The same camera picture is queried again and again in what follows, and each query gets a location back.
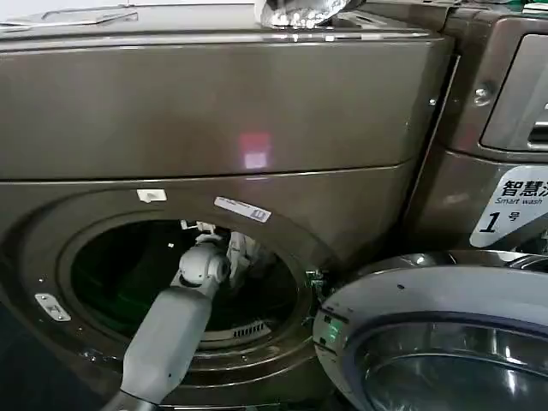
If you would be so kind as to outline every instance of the washing machine drum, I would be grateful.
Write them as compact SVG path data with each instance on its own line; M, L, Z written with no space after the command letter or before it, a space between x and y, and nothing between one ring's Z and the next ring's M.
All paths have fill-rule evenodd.
M485 251L368 267L316 316L320 362L361 410L545 409L546 268L546 257Z

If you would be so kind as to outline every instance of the white label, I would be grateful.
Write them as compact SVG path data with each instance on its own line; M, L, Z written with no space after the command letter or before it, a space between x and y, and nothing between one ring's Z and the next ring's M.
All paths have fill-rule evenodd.
M70 321L70 315L65 311L61 304L51 294L36 294L34 296L38 304L44 308L44 311L56 321Z
M235 212L241 216L251 218L252 220L266 223L266 220L271 216L271 212L258 208L254 205L242 203L241 201L225 199L224 197L217 197L215 199L215 206L221 207L225 210Z
M548 167L522 165L507 171L483 210L470 244L487 247L548 213Z
M137 195L139 196L139 200L144 201L145 203L167 201L168 199L168 196L165 195L165 191L160 189L137 190Z

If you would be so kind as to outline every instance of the front-load washing machine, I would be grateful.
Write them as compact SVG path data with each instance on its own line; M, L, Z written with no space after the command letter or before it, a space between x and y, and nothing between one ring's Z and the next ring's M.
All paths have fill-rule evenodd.
M403 249L545 253L548 20L511 6L417 7L407 16L456 40L456 65Z
M369 265L316 316L319 360L362 411L544 409L547 263L467 250Z
M109 396L181 254L217 235L246 281L219 292L166 404L323 398L322 282L396 223L451 50L361 11L266 29L252 4L2 24L3 303Z

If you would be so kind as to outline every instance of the gray robot arm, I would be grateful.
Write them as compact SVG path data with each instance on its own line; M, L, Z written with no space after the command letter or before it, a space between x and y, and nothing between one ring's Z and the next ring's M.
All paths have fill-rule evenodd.
M223 249L204 242L181 257L123 357L122 386L102 411L153 410L182 381L211 315L211 302L229 273Z

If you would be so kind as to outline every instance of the number 1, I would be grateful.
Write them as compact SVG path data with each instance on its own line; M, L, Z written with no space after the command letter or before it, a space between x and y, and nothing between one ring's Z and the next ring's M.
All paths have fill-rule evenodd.
M497 222L498 216L500 216L500 212L493 212L492 214L489 214L489 217L491 217L491 221L487 224L487 227L485 227L484 229L481 229L479 232L494 233L495 230L493 229L493 225L495 225L495 223Z

